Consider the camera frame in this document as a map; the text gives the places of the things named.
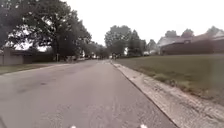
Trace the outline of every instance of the grass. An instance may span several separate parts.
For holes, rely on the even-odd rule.
[[[117,61],[161,82],[224,105],[224,55],[151,56]]]
[[[41,64],[23,64],[23,65],[12,65],[12,66],[0,66],[0,75],[5,74],[5,73],[41,68],[41,67],[45,67],[45,66],[46,65],[41,65]]]

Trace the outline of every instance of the road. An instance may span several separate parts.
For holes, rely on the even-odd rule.
[[[2,128],[176,128],[109,61],[0,76]]]

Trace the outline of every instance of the concrete curb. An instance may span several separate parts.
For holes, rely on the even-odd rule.
[[[224,107],[198,99],[120,64],[112,64],[180,128],[224,128]]]

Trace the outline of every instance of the tree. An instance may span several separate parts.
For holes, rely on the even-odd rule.
[[[128,42],[128,56],[136,57],[141,55],[142,55],[141,40],[138,36],[137,31],[134,30]]]
[[[106,47],[99,45],[99,47],[97,48],[97,51],[96,51],[96,56],[99,59],[109,58],[109,51]]]
[[[168,38],[174,38],[174,37],[177,37],[177,32],[174,31],[174,30],[167,31],[165,36],[168,37]]]
[[[7,31],[8,42],[17,45],[24,42],[33,46],[51,46],[61,57],[74,55],[80,43],[91,39],[77,12],[60,0],[1,0],[0,27]]]
[[[151,50],[156,50],[156,42],[153,40],[153,39],[150,39],[148,45],[147,45],[147,49],[148,51],[151,51]]]
[[[105,35],[105,43],[110,53],[122,56],[130,39],[131,29],[128,26],[113,26]]]
[[[181,37],[183,38],[190,38],[194,36],[194,32],[191,29],[186,29],[183,34],[181,35]]]
[[[212,26],[211,28],[209,28],[207,30],[206,33],[209,34],[209,35],[211,35],[211,36],[213,36],[213,35],[217,34],[219,31],[221,31],[221,29],[216,28],[215,26]]]
[[[147,45],[145,40],[140,40],[141,51],[144,52],[147,50]]]

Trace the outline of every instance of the sky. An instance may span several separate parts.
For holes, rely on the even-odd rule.
[[[211,26],[224,29],[223,0],[65,0],[92,35],[104,44],[113,25],[137,30],[141,39],[156,42],[167,30],[178,35],[189,28],[195,35]]]

